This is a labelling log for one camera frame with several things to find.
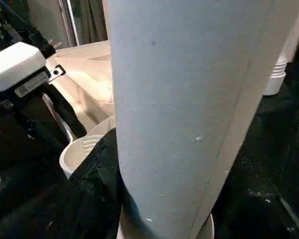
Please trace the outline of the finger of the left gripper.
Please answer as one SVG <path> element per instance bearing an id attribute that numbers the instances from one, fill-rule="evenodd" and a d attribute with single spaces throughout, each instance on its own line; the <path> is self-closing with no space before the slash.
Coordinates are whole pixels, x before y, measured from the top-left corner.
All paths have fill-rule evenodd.
<path id="1" fill-rule="evenodd" d="M 75 111 L 69 102 L 53 85 L 49 85 L 49 98 L 52 100 L 56 112 L 69 126 L 74 135 L 77 138 L 84 137 L 87 134 L 85 127 L 77 118 Z"/>

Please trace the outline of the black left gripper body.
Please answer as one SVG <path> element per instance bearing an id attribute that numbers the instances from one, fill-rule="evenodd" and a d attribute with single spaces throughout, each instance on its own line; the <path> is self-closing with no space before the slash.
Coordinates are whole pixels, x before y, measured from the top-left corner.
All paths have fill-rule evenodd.
<path id="1" fill-rule="evenodd" d="M 0 96 L 0 152 L 54 152 L 55 137 L 28 109 L 43 100 L 17 104 Z"/>

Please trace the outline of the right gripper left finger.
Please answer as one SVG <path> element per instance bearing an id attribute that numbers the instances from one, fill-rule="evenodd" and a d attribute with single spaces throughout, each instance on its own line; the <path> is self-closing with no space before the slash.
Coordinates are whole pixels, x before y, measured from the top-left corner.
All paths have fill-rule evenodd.
<path id="1" fill-rule="evenodd" d="M 115 239 L 123 200 L 116 129 L 93 147 L 61 187 L 44 239 Z"/>

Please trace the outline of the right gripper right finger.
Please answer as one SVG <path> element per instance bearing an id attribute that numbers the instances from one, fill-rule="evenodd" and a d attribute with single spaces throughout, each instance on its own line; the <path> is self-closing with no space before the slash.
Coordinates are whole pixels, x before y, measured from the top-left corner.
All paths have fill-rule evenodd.
<path id="1" fill-rule="evenodd" d="M 216 239 L 299 239 L 299 217 L 241 148 L 212 209 Z"/>

